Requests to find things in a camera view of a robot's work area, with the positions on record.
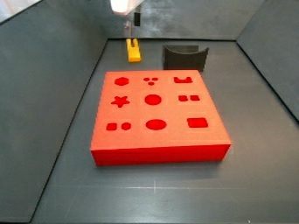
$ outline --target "red box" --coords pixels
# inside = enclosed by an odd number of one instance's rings
[[[107,73],[91,141],[97,165],[219,161],[230,146],[198,71]]]

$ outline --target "circular hole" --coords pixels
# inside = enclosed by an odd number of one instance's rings
[[[158,105],[162,102],[163,98],[161,95],[158,94],[150,94],[146,98],[145,98],[145,102],[149,105]]]
[[[125,122],[125,123],[122,124],[122,129],[123,129],[123,130],[130,130],[130,129],[131,129],[131,123],[130,123],[130,122]]]
[[[150,120],[146,123],[146,127],[150,130],[162,130],[162,129],[165,129],[166,125],[167,125],[166,121],[165,120],[161,120],[161,119]]]

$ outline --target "yellow object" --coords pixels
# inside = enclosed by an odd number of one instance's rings
[[[142,61],[142,55],[139,50],[139,44],[138,40],[129,38],[126,40],[126,46],[127,46],[127,59],[129,62],[139,62]]]

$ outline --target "star-shaped hole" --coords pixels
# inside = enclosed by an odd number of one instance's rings
[[[123,97],[117,96],[115,100],[111,102],[111,104],[117,104],[119,108],[123,108],[123,106],[129,103],[130,101],[127,100],[127,96]]]

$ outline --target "gray wall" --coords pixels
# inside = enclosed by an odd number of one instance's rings
[[[238,43],[299,120],[299,1],[267,0]]]
[[[111,38],[123,38],[125,17],[117,16],[109,1],[93,13],[106,19],[103,27]],[[165,39],[235,40],[265,0],[145,0],[142,26],[133,36]]]
[[[107,38],[89,1],[0,26],[0,221],[30,221]]]

